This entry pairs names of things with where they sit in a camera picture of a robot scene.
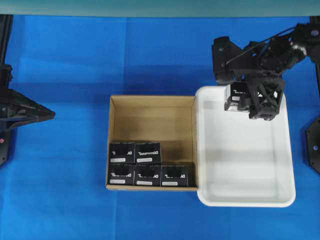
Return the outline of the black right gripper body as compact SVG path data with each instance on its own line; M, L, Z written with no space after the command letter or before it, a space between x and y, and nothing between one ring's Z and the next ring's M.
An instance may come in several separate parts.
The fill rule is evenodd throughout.
M280 75L295 65L293 44L288 39L274 39L262 44L251 41L241 49L243 52L239 56L246 59L244 75Z

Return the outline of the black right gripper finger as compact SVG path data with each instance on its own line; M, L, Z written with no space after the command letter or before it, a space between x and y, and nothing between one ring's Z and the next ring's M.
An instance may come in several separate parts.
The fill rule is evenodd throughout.
M239 98L238 104L237 104L237 110L239 112L249 112L251 106L251 99L247 96L241 96Z
M246 80L250 96L249 118L273 120L280 112L285 81L280 76L249 75Z

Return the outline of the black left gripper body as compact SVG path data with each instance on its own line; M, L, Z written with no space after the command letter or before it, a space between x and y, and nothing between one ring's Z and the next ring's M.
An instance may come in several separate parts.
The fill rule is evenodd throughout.
M8 132L17 127L53 120L56 113L36 103L23 94L0 88L0 131Z

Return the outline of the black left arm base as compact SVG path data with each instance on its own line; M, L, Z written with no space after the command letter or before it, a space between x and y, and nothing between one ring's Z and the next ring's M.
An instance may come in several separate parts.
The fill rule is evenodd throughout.
M3 167L10 162L15 155L16 130L0 133L0 166Z

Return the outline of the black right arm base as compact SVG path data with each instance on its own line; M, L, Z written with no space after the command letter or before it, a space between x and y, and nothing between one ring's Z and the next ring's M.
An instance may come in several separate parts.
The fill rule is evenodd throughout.
M300 130L303 163L320 174L320 116L310 119Z

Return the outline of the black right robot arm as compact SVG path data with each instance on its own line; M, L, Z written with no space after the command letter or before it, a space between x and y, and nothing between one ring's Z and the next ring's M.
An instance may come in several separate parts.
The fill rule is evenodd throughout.
M227 85L225 111L247 112L252 120L273 120L284 95L283 73L305 58L320 62L320 24L298 23L241 48L230 39L212 48L214 74Z

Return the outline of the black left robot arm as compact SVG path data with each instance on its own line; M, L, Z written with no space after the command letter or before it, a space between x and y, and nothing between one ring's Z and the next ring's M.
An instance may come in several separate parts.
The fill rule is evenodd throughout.
M188 96L213 86L215 38L236 18L15 16L4 62L10 87L55 112L44 131L103 128L112 95Z

